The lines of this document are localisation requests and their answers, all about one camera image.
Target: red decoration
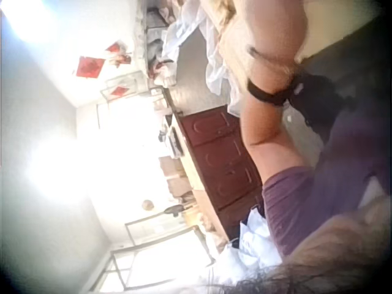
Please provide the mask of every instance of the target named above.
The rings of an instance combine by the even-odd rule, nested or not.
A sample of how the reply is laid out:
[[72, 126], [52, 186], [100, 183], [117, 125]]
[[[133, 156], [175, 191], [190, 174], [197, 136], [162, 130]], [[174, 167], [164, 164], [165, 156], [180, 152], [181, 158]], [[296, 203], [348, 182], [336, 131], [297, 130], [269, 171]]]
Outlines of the red decoration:
[[97, 78], [104, 66], [105, 60], [81, 56], [76, 76], [83, 78]]
[[112, 52], [112, 53], [117, 53], [120, 52], [120, 44], [118, 42], [115, 42], [113, 45], [110, 45], [106, 51]]
[[128, 90], [129, 90], [128, 88], [117, 87], [117, 88], [111, 93], [111, 95], [114, 95], [114, 96], [122, 96], [122, 95], [124, 95]]

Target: purple shirt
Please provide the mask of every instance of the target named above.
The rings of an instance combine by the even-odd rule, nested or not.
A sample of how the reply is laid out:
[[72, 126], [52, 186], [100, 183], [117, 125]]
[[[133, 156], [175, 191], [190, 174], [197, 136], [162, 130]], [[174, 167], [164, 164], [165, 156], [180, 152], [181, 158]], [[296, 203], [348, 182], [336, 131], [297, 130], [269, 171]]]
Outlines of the purple shirt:
[[357, 209], [376, 176], [391, 193], [389, 109], [366, 101], [336, 118], [315, 168], [293, 167], [266, 181], [265, 215], [281, 256], [337, 214]]

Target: hair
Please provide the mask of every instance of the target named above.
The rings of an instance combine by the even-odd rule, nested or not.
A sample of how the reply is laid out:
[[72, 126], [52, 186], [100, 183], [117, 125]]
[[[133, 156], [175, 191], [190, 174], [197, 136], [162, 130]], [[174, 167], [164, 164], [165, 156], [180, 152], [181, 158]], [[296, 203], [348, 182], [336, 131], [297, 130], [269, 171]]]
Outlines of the hair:
[[391, 265], [381, 266], [335, 263], [323, 266], [278, 266], [279, 273], [260, 273], [236, 285], [209, 285], [213, 294], [351, 294], [382, 292], [391, 288]]

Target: watch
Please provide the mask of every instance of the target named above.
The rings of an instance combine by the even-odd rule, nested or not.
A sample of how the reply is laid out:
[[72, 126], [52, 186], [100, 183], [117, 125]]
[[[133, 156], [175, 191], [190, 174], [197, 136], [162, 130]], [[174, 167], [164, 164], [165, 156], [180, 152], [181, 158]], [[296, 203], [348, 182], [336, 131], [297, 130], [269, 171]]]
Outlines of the watch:
[[283, 106], [284, 102], [286, 102], [288, 97], [290, 97], [290, 95], [294, 92], [296, 86], [297, 82], [296, 78], [294, 78], [287, 88], [275, 94], [270, 94], [258, 88], [250, 79], [247, 80], [247, 90], [252, 94], [252, 96], [259, 101], [273, 104], [277, 107]]
[[257, 87], [251, 79], [247, 80], [247, 90], [259, 101], [273, 104], [274, 106], [281, 107], [284, 102], [297, 90], [299, 85], [298, 80], [300, 76], [301, 67], [295, 62], [289, 62], [287, 60], [278, 59], [272, 56], [267, 56], [263, 53], [258, 52], [254, 47], [248, 47], [248, 53], [259, 61], [263, 62], [269, 68], [281, 72], [286, 75], [292, 75], [293, 79], [289, 86], [282, 91], [274, 94], [267, 93]]

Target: wooden cabinet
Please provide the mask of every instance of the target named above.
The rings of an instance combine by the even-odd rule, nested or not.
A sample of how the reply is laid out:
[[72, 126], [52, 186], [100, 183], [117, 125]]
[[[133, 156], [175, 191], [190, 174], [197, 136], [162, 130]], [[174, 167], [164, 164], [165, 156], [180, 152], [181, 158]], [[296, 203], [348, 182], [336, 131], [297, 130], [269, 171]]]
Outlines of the wooden cabinet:
[[181, 124], [193, 147], [232, 133], [239, 126], [238, 118], [227, 113], [223, 107], [185, 116]]
[[239, 119], [223, 106], [182, 117], [181, 125], [213, 210], [227, 236], [236, 238], [239, 222], [262, 201], [262, 182], [244, 147]]

